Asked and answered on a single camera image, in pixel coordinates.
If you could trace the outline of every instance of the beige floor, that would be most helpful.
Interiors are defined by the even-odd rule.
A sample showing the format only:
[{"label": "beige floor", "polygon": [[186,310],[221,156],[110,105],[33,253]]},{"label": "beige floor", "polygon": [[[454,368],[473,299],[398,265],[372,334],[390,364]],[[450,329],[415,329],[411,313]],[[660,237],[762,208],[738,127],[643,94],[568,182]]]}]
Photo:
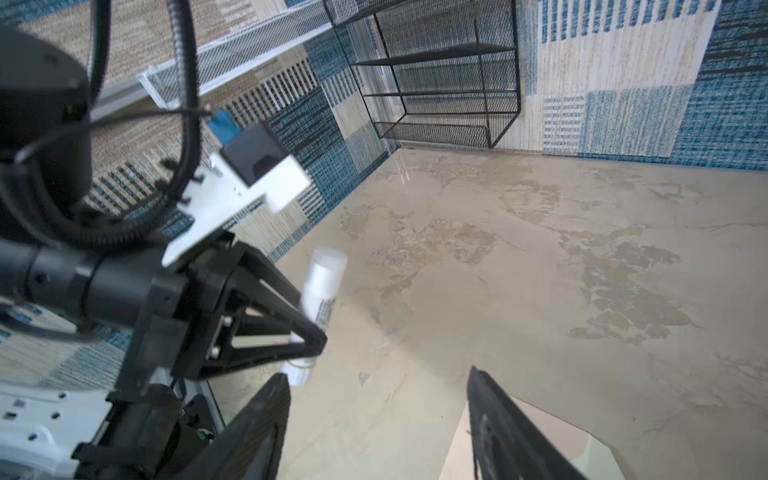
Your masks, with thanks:
[{"label": "beige floor", "polygon": [[[627,478],[765,478],[768,175],[401,149],[278,266],[349,255],[280,477],[437,478],[472,365]],[[229,417],[265,368],[218,379]]]}]

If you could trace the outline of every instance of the bottle label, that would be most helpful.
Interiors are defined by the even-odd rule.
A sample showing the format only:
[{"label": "bottle label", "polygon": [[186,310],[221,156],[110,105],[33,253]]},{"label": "bottle label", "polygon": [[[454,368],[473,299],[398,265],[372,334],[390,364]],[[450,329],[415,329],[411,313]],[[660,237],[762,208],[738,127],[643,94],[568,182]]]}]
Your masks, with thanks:
[{"label": "bottle label", "polygon": [[317,319],[315,320],[317,326],[321,328],[326,328],[328,326],[331,321],[331,312],[333,311],[333,304],[335,302],[335,298],[320,302],[320,308],[317,310]]}]

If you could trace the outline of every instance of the white bottle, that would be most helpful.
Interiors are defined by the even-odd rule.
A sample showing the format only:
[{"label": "white bottle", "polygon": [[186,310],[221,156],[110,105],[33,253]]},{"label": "white bottle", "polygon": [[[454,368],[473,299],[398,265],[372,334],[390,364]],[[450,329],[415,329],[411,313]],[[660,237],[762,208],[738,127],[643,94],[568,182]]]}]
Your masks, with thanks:
[{"label": "white bottle", "polygon": [[[312,254],[310,271],[306,274],[301,293],[299,309],[310,322],[325,332],[331,320],[333,304],[341,287],[346,270],[346,255],[333,248],[318,247]],[[291,333],[291,342],[302,342],[300,336]],[[291,386],[309,382],[317,357],[288,360],[283,364],[283,373],[288,376]]]}]

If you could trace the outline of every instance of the wall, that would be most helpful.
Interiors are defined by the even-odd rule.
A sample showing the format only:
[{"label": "wall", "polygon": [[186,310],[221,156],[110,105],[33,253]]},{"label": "wall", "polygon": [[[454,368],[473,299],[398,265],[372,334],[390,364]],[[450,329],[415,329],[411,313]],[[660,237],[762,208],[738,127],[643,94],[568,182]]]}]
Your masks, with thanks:
[{"label": "wall", "polygon": [[766,3],[518,0],[522,112],[501,148],[768,169]]}]

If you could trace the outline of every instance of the wire mesh shelf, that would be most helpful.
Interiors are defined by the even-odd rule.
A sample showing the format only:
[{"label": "wire mesh shelf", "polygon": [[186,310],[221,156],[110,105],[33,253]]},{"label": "wire mesh shelf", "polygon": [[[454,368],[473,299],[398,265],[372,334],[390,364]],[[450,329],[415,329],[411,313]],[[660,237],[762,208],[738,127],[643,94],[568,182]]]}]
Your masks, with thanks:
[{"label": "wire mesh shelf", "polygon": [[[197,49],[199,94],[206,94],[331,28],[323,0],[308,0],[205,44]],[[176,74],[176,61],[169,60],[139,74],[139,81],[158,107],[175,108],[179,105]]]},{"label": "wire mesh shelf", "polygon": [[494,147],[519,116],[514,0],[324,5],[337,34],[359,22],[372,39],[349,64],[356,78],[382,79],[361,88],[380,137]]}]

